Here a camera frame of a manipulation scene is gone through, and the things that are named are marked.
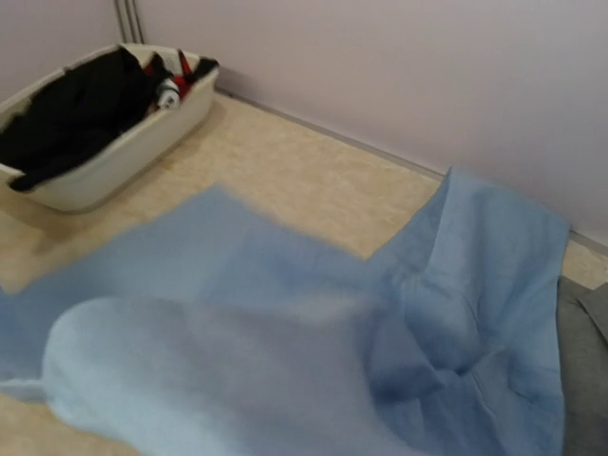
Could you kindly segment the light blue long sleeve shirt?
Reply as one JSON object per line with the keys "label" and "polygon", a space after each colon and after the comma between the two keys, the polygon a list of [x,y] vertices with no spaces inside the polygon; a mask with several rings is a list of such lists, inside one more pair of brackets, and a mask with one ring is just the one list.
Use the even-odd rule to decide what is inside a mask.
{"label": "light blue long sleeve shirt", "polygon": [[558,455],[568,223],[451,169],[361,259],[220,186],[1,298],[1,390],[145,455]]}

